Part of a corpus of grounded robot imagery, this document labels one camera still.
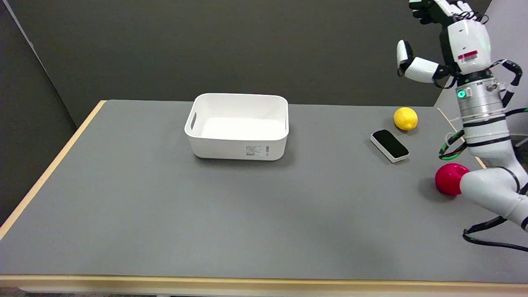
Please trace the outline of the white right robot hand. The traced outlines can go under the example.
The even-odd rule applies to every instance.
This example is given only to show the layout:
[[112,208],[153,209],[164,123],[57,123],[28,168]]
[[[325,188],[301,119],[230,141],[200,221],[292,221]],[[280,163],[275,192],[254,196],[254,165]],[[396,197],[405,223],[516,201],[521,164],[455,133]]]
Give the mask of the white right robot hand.
[[490,36],[483,15],[464,1],[410,0],[413,17],[421,24],[440,24],[439,36],[444,64],[416,57],[405,40],[396,47],[397,74],[416,82],[434,83],[446,77],[457,78],[491,66]]

